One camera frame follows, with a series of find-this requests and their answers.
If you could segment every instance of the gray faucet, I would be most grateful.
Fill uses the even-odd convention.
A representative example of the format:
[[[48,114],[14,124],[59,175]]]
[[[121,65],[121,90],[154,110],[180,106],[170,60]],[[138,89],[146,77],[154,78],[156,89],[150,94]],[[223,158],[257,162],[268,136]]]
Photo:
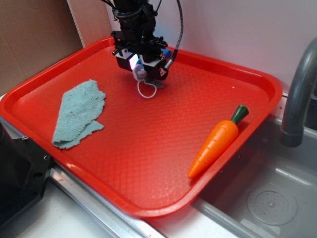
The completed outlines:
[[[302,143],[305,126],[317,129],[317,38],[307,47],[297,67],[283,116],[280,142],[288,147]]]

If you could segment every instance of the light blue cloth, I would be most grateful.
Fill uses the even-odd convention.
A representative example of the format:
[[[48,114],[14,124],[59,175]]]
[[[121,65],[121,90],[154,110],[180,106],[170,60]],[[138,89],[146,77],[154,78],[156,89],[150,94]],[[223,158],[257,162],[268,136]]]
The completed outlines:
[[[68,149],[104,126],[95,121],[102,113],[106,95],[89,80],[64,93],[52,144]]]

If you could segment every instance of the stainless steel sink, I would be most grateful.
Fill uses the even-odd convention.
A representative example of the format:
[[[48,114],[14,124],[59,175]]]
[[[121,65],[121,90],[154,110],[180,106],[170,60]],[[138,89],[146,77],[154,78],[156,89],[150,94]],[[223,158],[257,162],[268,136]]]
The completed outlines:
[[[194,203],[237,236],[317,236],[317,131],[288,148],[280,124],[268,117]]]

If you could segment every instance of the toy carrot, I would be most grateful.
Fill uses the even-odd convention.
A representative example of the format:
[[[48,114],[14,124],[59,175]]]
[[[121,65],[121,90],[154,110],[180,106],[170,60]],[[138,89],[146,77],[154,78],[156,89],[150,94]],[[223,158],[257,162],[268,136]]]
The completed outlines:
[[[188,173],[190,179],[211,165],[231,145],[239,134],[237,124],[248,114],[247,107],[239,105],[230,120],[223,120],[215,126],[192,163]]]

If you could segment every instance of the white string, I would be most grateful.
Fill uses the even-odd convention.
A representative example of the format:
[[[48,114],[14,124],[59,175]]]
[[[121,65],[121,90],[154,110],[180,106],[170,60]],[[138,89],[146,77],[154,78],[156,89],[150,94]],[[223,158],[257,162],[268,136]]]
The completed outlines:
[[[152,95],[150,95],[150,96],[145,96],[143,93],[141,93],[141,90],[140,90],[140,82],[143,82],[144,84],[153,86],[153,87],[155,88],[154,93],[153,93]],[[144,98],[149,99],[149,98],[154,97],[155,94],[157,93],[157,90],[158,90],[158,88],[157,88],[154,84],[152,84],[152,83],[147,83],[147,82],[145,82],[144,79],[138,81],[138,92],[139,92],[139,94],[140,94],[142,97],[144,97]]]

